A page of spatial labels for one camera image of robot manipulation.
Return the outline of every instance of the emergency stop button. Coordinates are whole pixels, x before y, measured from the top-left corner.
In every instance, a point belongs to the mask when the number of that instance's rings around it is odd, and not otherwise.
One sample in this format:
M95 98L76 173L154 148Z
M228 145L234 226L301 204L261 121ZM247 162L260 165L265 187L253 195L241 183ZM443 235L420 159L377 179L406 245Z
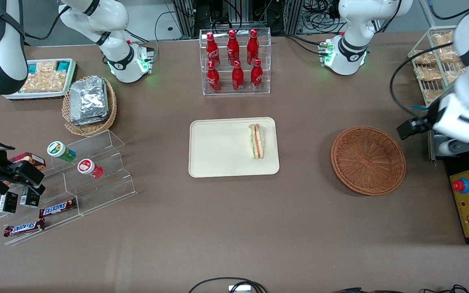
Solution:
M469 191L469 182L466 178L459 178L458 180L455 180L452 182L452 188L454 188L454 191L460 192L460 193L468 193Z

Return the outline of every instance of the clear acrylic shelf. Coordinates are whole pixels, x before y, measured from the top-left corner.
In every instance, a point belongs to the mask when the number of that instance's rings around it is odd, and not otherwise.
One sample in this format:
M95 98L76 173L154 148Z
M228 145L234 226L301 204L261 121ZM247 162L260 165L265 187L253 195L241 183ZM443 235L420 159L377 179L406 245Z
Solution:
M270 93L270 69L271 69L271 36L270 28L256 28L258 30L259 42L259 58L262 60L262 89L258 92L252 91L251 85L251 69L252 65L247 64L247 42L249 41L249 29L240 29L237 32L237 40L240 45L240 63L242 63L243 77L244 77L244 90L242 92L235 92L232 87L231 73L233 67L229 63L227 56L227 41L229 41L229 28L215 29L215 30L200 30L200 60L202 71L202 90L205 96L211 97L216 95L248 95L248 94L268 94ZM215 41L218 45L218 52L220 55L220 68L217 68L220 75L221 90L220 93L214 93L209 87L207 81L207 32L214 32Z
M111 131L101 132L93 137L68 144L76 151L73 162L64 163L53 158L53 168L44 172L45 192L39 199L39 208L17 206L15 214L0 213L1 235L7 226L15 226L39 220L39 209L55 206L76 198L77 207L45 217L45 230L4 238L6 245L16 245L61 225L70 223L110 204L136 195L133 180L123 167L121 154L116 149L124 143ZM91 158L103 168L104 174L98 179L83 175L77 170L77 162ZM22 194L22 186L13 185L11 192Z

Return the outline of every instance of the sandwich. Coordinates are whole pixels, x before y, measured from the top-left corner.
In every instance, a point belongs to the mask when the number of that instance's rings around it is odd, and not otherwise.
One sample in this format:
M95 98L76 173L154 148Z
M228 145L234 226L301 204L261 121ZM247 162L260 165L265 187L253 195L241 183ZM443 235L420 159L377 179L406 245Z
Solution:
M264 158L264 132L265 129L260 124L249 125L249 142L253 158Z

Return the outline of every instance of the table surface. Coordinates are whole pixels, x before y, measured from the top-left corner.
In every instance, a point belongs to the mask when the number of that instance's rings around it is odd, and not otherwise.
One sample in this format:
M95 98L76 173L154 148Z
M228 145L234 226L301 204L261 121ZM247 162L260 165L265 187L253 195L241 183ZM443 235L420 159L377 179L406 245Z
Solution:
M271 94L243 98L203 97L195 41L160 43L154 73L130 85L113 78L96 46L27 48L28 59L70 57L79 78L110 80L112 131L125 142L138 195L13 247L2 244L0 228L0 293L187 292L219 276L250 278L271 293L469 288L469 245L445 170L427 159L425 135L399 141L395 130L408 117L388 82L421 35L376 35L365 65L348 77L275 37ZM395 91L407 105L422 102L409 66ZM51 141L80 139L65 130L60 109L61 100L0 97L0 141L17 147L9 156L46 157ZM266 116L276 121L277 174L188 174L193 121ZM404 151L406 178L389 195L358 195L333 172L331 144L356 125L386 131Z

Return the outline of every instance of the brown wicker basket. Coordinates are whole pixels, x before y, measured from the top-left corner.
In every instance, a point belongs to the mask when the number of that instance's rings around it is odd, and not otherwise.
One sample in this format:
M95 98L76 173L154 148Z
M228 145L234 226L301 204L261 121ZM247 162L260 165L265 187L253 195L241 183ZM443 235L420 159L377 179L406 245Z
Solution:
M81 80L86 80L88 78L90 78L90 76L84 77ZM75 126L72 122L70 122L70 91L66 93L65 97L63 98L63 109L61 111L63 113L63 118L67 121L65 124L67 130L70 130L70 132L75 135L89 137L99 132L103 132L112 126L113 122L115 121L115 116L117 115L117 98L115 97L115 92L113 91L112 85L107 80L106 89L108 94L108 108L110 110L110 116L108 117L108 120L82 126Z
M396 141L369 126L341 132L334 140L331 162L339 179L364 195L392 192L406 174L404 154Z

